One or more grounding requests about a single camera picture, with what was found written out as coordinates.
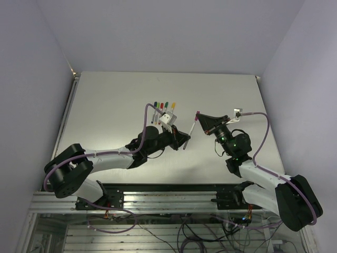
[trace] green marker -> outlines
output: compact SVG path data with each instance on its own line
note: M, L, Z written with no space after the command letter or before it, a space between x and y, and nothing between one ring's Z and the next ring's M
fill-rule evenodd
M166 103L165 103L165 107L164 107L164 112L166 112L168 105L169 105L169 103L166 102Z
M159 109L159 106L160 106L160 102L157 102L157 109ZM157 125L158 123L158 112L156 112L156 117L155 117L155 120L154 120L154 124Z

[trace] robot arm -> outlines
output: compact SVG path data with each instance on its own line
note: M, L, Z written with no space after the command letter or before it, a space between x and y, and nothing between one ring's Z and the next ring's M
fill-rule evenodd
M300 175L290 177L279 174L254 163L248 156L252 151L249 135L240 129L230 131L227 125L239 121L241 110L234 110L234 119L227 115L212 117L197 113L201 127L206 135L214 134L215 141L220 143L224 152L230 157L226 160L228 170L245 182L235 187L233 197L238 204L257 205L279 215L287 227L299 231L310 224L313 211L317 217L323 214L315 194L307 180ZM298 188L304 198L295 190Z
M80 144L72 144L55 159L49 162L44 171L49 177L57 198L70 195L78 196L104 206L107 195L103 185L87 178L91 173L109 169L132 169L147 162L147 157L154 152L170 146L173 150L184 144L191 137L178 131L173 124L176 116L170 112L160 117L163 132L154 126L147 126L145 131L129 144L114 150L90 150Z

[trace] white table surface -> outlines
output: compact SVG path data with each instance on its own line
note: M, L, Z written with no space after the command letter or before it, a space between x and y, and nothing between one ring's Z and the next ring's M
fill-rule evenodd
M73 143L84 148L115 149L128 144L142 131L144 107L154 101L176 102L178 130L188 133L196 111L211 116L232 117L234 108L265 112L254 75L83 72L62 135L58 153ZM148 111L148 123L152 109ZM266 129L261 115L245 116L229 129L250 135L253 151ZM229 173L225 160L214 152L215 136L207 136L196 124L186 150L167 147L164 154L142 166L91 174L103 183L239 183ZM218 153L223 149L218 144ZM283 172L272 132L257 156L259 164Z

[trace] purple cable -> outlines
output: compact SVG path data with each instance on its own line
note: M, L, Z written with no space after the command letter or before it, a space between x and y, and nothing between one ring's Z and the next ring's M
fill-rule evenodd
M51 177L51 175L60 167L62 167L63 165L73 161L73 160L76 160L76 159L79 159L79 158L84 158L84 157L94 157L94 156L99 156L99 155L105 155L105 154L134 154L134 153L137 153L138 151L140 151L140 149L142 148L143 144L144 144L144 140L145 140L145 132L146 132L146 122L147 122L147 109L148 107L151 106L153 109L155 109L158 113L160 113L160 115L163 114L163 112L159 109L157 109L156 107L154 107L152 104L147 104L145 106L145 114L144 114L144 126L143 126L143 133L142 133L142 140L141 140L141 143L139 145L139 147L134 150L134 151L129 151L129 152L120 152L118 153L118 151L105 151L105 152L99 152L97 154L95 153L90 153L90 154L80 154L80 155L77 155L75 157L71 157L67 160L64 160L63 162L59 163L58 165L56 165L45 177L44 181L43 181L43 188L45 191L47 192L53 192L52 190L49 190L48 187L47 187L47 183L48 183L48 179Z
M86 200L86 199L84 199L84 200L85 200L90 206L93 206L93 207L96 207L96 208L99 208L99 209L127 212L127 213L131 214L131 215L134 217L134 219L135 219L135 222L133 223L133 225L132 225L131 227L129 227L129 228L127 228L127 229L124 229L124 230L121 230L121 231L117 231L117 232L107 231L107 230L103 230L103 229L94 228L93 226L90 225L90 221L87 220L88 228L90 228L90 229L93 229L93 230L99 231L99 232L103 232L103 233L124 233L124 232L128 232L128 231L130 231L131 229L133 229L133 228L137 225L137 223L138 223L137 216L136 216L133 212L131 212L131 211L129 211L129 210L126 210L126 209L123 209L123 208L101 207L101 206L98 206L98 205L96 205L96 204L94 204L94 203L91 203L90 201L88 201L88 200Z
M79 159L79 158L84 158L84 157L94 157L94 156L98 156L98 155L105 155L105 154L133 154L133 153L137 153L138 151L140 151L140 149L142 148L143 144L144 144L144 139L145 139L145 133L146 133L146 122L147 122L147 109L148 107L151 106L152 108L154 108L158 113L160 113L160 115L163 114L163 112L157 108L155 108L153 105L151 104L147 104L145 106L145 113L144 113L144 126L143 126L143 133L142 133L142 140L141 140L141 143L138 147L138 149L134 150L134 151L130 151L130 152L120 152L118 153L117 151L105 151L105 152L99 152L97 154L95 153L90 153L90 154L81 154L81 155L77 155L75 157L71 157L67 160L64 160L63 162L57 164L45 177L44 181L43 181L43 188L45 189L45 191L48 191L48 192L53 192L52 190L49 190L48 187L47 187L47 183L48 183L48 179L51 177L51 175L58 169L60 168L61 166L73 161L73 160L76 160L76 159ZM117 232L112 232L112 231L106 231L106 230L102 230L102 229L96 229L94 228L93 226L90 225L90 222L89 220L87 221L88 223L88 228L90 229L94 229L95 231L99 231L99 232L103 232L103 233L124 233L124 232L127 232L127 231L130 231L131 229L133 229L136 225L137 225L137 216L132 213L131 211L128 211L126 209L122 209L122 208L113 208L113 207L102 207L102 206L98 206L94 203L91 203L90 201L88 200L85 200L89 205L93 206L93 207L96 207L96 208L99 208L99 209L103 209L103 210L113 210L113 211L122 211L122 212L127 212L129 214L131 214L134 218L135 218L135 222L134 224L127 228L127 229L124 229L124 230L121 230L121 231L117 231Z
M241 116L248 116L248 115L256 115L256 114L260 114L260 115L263 115L266 117L267 119L267 130L266 130L266 133L264 135L264 138L261 142L261 145L259 146L259 148L257 149L257 151L255 152L255 154L253 155L253 163L254 165L259 168L260 170L263 170L264 172L267 172L269 173L270 175L273 175L275 177L279 177L278 174L276 174L275 172L273 171L270 171L260 165L257 164L255 158L256 158L256 155L259 153L259 151L262 149L262 146L264 145L264 142L265 140L267 139L267 135L269 133L269 127L270 127L270 123L269 123L269 118L268 118L268 115L264 112L246 112L246 113L242 113ZM307 206L309 207L310 211L311 211L311 214L312 214L312 217L313 217L313 221L312 223L310 223L309 225L310 226L313 226L317 223L317 215L315 213L315 210L313 208L313 206L311 205L311 203L308 201L308 199L306 198L306 196L303 194L303 192L296 186L294 185L290 180L288 180L287 178L283 177L283 176L280 176L280 179L282 179L283 181L287 182L292 188L294 188L295 191L297 191L297 193L303 198L303 200L305 201L305 203L307 204Z

